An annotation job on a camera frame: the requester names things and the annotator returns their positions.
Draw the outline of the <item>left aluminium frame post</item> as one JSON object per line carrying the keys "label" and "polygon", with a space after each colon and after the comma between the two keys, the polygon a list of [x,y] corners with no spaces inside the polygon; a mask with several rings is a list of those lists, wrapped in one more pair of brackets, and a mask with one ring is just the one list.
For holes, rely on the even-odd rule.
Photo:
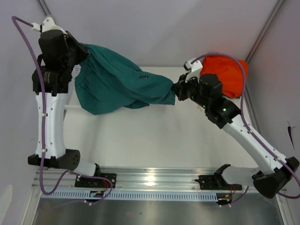
{"label": "left aluminium frame post", "polygon": [[52,13],[46,3],[46,0],[36,0],[36,3],[39,6],[45,19],[50,17],[55,21],[55,17],[52,15]]}

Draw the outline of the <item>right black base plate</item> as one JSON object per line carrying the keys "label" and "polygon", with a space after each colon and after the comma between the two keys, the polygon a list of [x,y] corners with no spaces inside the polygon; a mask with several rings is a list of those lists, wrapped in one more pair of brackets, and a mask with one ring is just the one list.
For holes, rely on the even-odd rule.
{"label": "right black base plate", "polygon": [[228,184],[221,175],[199,175],[195,182],[201,190],[242,190],[242,185]]}

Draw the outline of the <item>aluminium mounting rail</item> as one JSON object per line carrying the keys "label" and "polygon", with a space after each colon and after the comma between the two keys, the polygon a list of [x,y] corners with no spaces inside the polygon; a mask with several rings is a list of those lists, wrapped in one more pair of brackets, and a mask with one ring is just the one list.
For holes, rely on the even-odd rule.
{"label": "aluminium mounting rail", "polygon": [[[121,168],[102,167],[102,173],[115,173],[114,190],[124,191],[199,191],[200,185],[195,182],[199,175],[210,175],[216,168],[166,169],[166,168]],[[43,172],[43,184],[47,191],[57,183],[64,170],[46,169]],[[75,188],[76,176],[66,174],[59,183],[58,189]]]}

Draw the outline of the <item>white plastic basket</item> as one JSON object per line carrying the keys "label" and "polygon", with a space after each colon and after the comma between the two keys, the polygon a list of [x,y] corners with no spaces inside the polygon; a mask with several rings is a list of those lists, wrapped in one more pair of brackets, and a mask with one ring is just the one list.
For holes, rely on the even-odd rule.
{"label": "white plastic basket", "polygon": [[72,70],[72,73],[71,73],[72,79],[71,79],[71,82],[68,85],[68,94],[67,94],[67,101],[66,101],[66,104],[65,104],[65,110],[67,110],[67,108],[68,108],[72,93],[75,89],[75,78],[79,75],[80,70],[81,70],[80,65],[74,66],[74,68]]}

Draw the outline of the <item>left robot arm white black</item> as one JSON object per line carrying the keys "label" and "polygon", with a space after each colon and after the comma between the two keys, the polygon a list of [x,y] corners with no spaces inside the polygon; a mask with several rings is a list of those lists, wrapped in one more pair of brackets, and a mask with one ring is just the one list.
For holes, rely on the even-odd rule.
{"label": "left robot arm white black", "polygon": [[67,149],[63,138],[72,71],[87,58],[87,48],[61,30],[41,33],[38,43],[42,53],[32,75],[38,106],[38,142],[35,153],[28,156],[28,164],[83,174],[90,187],[98,187],[102,181],[99,165],[82,159],[78,150]]}

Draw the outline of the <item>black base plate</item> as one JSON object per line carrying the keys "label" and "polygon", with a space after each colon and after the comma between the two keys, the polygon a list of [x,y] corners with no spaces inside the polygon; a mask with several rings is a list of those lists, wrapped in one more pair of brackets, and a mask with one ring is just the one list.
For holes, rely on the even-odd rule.
{"label": "black base plate", "polygon": [[201,190],[242,190],[242,185],[228,184],[221,175],[199,175],[195,182]]}
{"label": "black base plate", "polygon": [[[102,173],[102,178],[108,179],[112,183],[112,187],[115,188],[117,181],[117,174],[115,173]],[[104,179],[93,179],[80,177],[75,180],[76,188],[111,188],[111,185]]]}

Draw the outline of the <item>orange folded shorts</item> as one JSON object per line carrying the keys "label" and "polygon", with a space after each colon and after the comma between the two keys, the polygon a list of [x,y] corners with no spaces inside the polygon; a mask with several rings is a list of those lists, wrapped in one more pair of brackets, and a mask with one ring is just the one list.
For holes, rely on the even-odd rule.
{"label": "orange folded shorts", "polygon": [[225,56],[206,56],[202,62],[203,74],[216,74],[223,84],[222,93],[229,98],[239,98],[243,91],[243,75],[239,65]]}

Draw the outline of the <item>aluminium frame post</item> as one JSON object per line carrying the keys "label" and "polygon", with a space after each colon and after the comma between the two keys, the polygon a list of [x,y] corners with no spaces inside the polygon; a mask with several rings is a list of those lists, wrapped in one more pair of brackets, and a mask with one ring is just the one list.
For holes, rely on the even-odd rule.
{"label": "aluminium frame post", "polygon": [[50,17],[55,21],[55,17],[52,15],[52,13],[46,3],[46,0],[36,0],[36,3],[39,6],[45,19]]}
{"label": "aluminium frame post", "polygon": [[276,21],[277,17],[279,16],[280,12],[284,8],[287,0],[277,0],[276,4],[274,5],[273,9],[271,10],[267,20],[265,21],[259,35],[255,39],[254,44],[252,45],[245,62],[250,63],[253,57],[255,56],[256,52],[258,51],[260,45],[262,44],[263,40],[267,37],[268,32],[272,28],[274,22]]}

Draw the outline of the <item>right aluminium frame post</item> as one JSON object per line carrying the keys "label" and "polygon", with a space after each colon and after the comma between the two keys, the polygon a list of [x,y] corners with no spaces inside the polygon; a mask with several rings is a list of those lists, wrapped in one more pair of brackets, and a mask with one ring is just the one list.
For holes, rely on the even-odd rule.
{"label": "right aluminium frame post", "polygon": [[274,22],[276,21],[277,17],[279,16],[280,12],[284,8],[287,0],[277,0],[276,4],[274,5],[273,9],[271,10],[267,20],[265,21],[259,35],[255,39],[254,44],[252,45],[245,62],[250,63],[253,57],[255,56],[256,52],[258,51],[260,45],[262,44],[263,40],[267,37],[268,32],[272,28]]}

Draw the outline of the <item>teal green shorts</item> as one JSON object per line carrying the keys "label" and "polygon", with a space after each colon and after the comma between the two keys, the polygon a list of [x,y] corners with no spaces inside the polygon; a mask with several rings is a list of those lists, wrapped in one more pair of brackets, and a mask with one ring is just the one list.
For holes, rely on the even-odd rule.
{"label": "teal green shorts", "polygon": [[75,92],[81,107],[93,115],[122,107],[174,105],[173,81],[143,71],[134,62],[108,48],[84,44],[88,57],[80,63]]}

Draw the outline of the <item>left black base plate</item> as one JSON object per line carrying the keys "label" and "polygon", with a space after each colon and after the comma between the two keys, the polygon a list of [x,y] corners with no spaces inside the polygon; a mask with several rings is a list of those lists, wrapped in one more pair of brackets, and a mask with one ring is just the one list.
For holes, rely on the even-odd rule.
{"label": "left black base plate", "polygon": [[[115,188],[117,181],[117,174],[115,173],[102,173],[102,178],[108,179],[112,183],[112,187]],[[104,179],[93,179],[80,177],[75,180],[76,188],[111,188],[111,185]]]}

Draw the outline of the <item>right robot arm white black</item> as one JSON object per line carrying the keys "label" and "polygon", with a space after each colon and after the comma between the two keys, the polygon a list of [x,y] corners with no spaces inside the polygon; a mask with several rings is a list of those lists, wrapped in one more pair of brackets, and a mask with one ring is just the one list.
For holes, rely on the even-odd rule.
{"label": "right robot arm white black", "polygon": [[216,75],[183,74],[172,90],[179,101],[190,99],[202,107],[208,120],[236,140],[258,166],[223,165],[214,177],[217,188],[225,189],[230,184],[250,186],[271,199],[292,179],[300,166],[299,160],[280,153],[245,120],[241,109],[223,96],[222,83]]}

